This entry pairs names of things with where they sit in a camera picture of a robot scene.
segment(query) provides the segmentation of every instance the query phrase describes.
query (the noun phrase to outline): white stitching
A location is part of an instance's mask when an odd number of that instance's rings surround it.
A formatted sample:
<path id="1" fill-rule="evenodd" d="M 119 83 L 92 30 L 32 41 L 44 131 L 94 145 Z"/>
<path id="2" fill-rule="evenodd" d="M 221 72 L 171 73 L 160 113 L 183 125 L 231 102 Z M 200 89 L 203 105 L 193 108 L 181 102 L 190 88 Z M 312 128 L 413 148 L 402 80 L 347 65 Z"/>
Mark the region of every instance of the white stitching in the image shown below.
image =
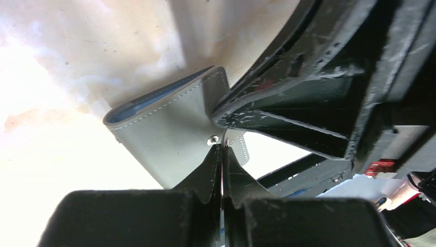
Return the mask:
<path id="1" fill-rule="evenodd" d="M 236 142 L 236 140 L 241 137 L 245 132 L 243 132 L 242 134 L 238 135 L 230 144 L 229 146 L 231 146 L 234 142 Z"/>
<path id="2" fill-rule="evenodd" d="M 244 142 L 242 141 L 241 136 L 238 136 L 239 142 L 241 143 L 241 147 L 242 147 L 242 152 L 244 153 L 244 157 L 245 157 L 245 163 L 247 163 L 248 161 L 248 157 L 247 157 L 247 153 L 245 152 L 245 147 L 244 147 Z"/>
<path id="3" fill-rule="evenodd" d="M 150 115 L 153 114 L 154 112 L 157 112 L 158 110 L 160 110 L 160 109 L 166 107 L 167 105 L 169 105 L 169 104 L 175 102 L 176 100 L 182 98 L 183 96 L 187 95 L 188 93 L 190 93 L 191 91 L 193 91 L 193 90 L 196 89 L 197 87 L 201 86 L 201 85 L 202 85 L 203 83 L 205 83 L 206 81 L 212 79 L 212 77 L 216 76 L 217 74 L 220 74 L 220 75 L 221 75 L 221 81 L 222 81 L 222 83 L 224 84 L 223 73 L 222 73 L 222 71 L 218 71 L 218 72 L 216 72 L 215 74 L 213 74 L 212 76 L 210 76 L 209 78 L 207 78 L 206 80 L 202 81 L 202 82 L 201 82 L 200 84 L 198 84 L 197 86 L 195 86 L 195 87 L 189 89 L 188 91 L 184 92 L 182 95 L 180 95 L 180 96 L 178 96 L 177 98 L 171 100 L 170 102 L 168 102 L 168 103 L 162 105 L 161 107 L 155 109 L 154 111 L 149 112 L 147 115 L 145 115 L 145 116 L 143 116 L 143 117 L 141 117 L 141 118 L 138 118 L 137 120 L 135 120 L 135 121 L 133 121 L 133 122 L 127 124 L 127 125 L 124 125 L 124 126 L 121 126 L 121 127 L 118 127 L 118 128 L 114 128 L 114 129 L 109 129 L 109 130 L 119 130 L 119 129 L 122 129 L 122 128 L 124 128 L 124 127 L 127 127 L 127 126 L 129 126 L 129 125 L 132 125 L 132 124 L 134 124 L 134 123 L 136 123 L 136 122 L 138 122 L 138 121 L 140 121 L 140 120 L 142 120 L 142 119 L 144 119 L 144 118 L 150 116 Z"/>

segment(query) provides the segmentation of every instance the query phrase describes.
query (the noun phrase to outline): metal rivet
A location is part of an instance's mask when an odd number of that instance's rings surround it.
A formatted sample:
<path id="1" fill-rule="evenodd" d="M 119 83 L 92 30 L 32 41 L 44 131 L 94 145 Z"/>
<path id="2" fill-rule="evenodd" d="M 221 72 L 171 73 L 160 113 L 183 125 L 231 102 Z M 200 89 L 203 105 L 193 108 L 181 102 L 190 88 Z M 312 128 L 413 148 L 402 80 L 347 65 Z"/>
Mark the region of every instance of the metal rivet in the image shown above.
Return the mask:
<path id="1" fill-rule="evenodd" d="M 207 145 L 212 146 L 218 143 L 218 140 L 220 138 L 216 135 L 213 135 L 211 137 L 209 137 L 209 139 L 207 139 Z"/>

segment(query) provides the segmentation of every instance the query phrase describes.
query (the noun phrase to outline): white surface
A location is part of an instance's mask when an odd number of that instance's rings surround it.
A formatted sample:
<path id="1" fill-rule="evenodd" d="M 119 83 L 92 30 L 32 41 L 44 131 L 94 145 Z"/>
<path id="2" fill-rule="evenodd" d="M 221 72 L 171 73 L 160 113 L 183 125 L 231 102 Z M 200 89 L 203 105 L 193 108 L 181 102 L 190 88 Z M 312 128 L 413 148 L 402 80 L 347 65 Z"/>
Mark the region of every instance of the white surface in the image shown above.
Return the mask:
<path id="1" fill-rule="evenodd" d="M 0 246 L 35 246 L 77 189 L 160 186 L 101 123 L 115 105 L 211 64 L 235 83 L 289 0 L 0 0 Z M 255 177 L 296 149 L 247 135 Z"/>
<path id="2" fill-rule="evenodd" d="M 386 195 L 394 194 L 401 186 L 401 179 L 373 179 L 366 175 L 354 175 L 340 185 L 331 188 L 318 197 L 362 198 L 375 201 Z"/>

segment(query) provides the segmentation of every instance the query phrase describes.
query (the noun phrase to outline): gray leather wallet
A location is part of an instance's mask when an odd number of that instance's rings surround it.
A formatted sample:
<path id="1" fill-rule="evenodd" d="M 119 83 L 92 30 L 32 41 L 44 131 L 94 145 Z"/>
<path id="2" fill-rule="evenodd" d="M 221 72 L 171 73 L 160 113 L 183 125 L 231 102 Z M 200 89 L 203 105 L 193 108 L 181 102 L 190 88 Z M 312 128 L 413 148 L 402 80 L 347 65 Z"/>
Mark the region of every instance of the gray leather wallet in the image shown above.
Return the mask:
<path id="1" fill-rule="evenodd" d="M 209 67 L 123 103 L 103 122 L 163 188 L 172 188 L 203 161 L 210 137 L 222 137 L 210 116 L 228 90 L 224 69 Z M 249 159 L 243 133 L 227 132 L 242 165 Z"/>

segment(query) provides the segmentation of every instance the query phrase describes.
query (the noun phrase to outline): black mechanical part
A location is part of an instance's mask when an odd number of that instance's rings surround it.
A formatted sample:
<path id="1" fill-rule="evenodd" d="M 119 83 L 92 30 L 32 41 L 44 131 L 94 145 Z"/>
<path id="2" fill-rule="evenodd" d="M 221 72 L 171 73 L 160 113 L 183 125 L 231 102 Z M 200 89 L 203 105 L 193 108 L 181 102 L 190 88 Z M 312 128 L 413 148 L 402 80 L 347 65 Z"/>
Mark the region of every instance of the black mechanical part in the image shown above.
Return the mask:
<path id="1" fill-rule="evenodd" d="M 270 45 L 215 108 L 214 121 L 334 160 L 366 156 L 357 146 L 374 108 L 405 98 L 434 47 L 434 2 L 310 3 L 296 9 L 304 21 L 291 18 L 280 32 L 292 37 L 278 36 L 292 42 Z"/>
<path id="2" fill-rule="evenodd" d="M 393 160 L 392 178 L 403 178 L 410 171 L 405 169 L 402 159 L 430 126 L 434 126 L 433 114 L 426 107 L 379 104 L 357 147 L 353 172 L 364 174 L 375 161 Z"/>
<path id="3" fill-rule="evenodd" d="M 226 246 L 395 246 L 371 203 L 277 198 L 222 145 L 171 190 L 70 193 L 39 246 L 216 246 L 221 179 Z"/>
<path id="4" fill-rule="evenodd" d="M 420 192 L 436 207 L 436 169 L 432 172 L 413 172 L 421 180 L 417 184 Z"/>
<path id="5" fill-rule="evenodd" d="M 58 205 L 39 246 L 215 246 L 221 159 L 221 146 L 212 146 L 172 190 L 72 192 Z"/>
<path id="6" fill-rule="evenodd" d="M 436 207 L 415 198 L 394 210 L 383 210 L 387 225 L 403 239 L 415 238 L 436 228 Z"/>
<path id="7" fill-rule="evenodd" d="M 352 178 L 350 161 L 332 161 L 309 154 L 258 179 L 279 197 L 313 198 Z"/>

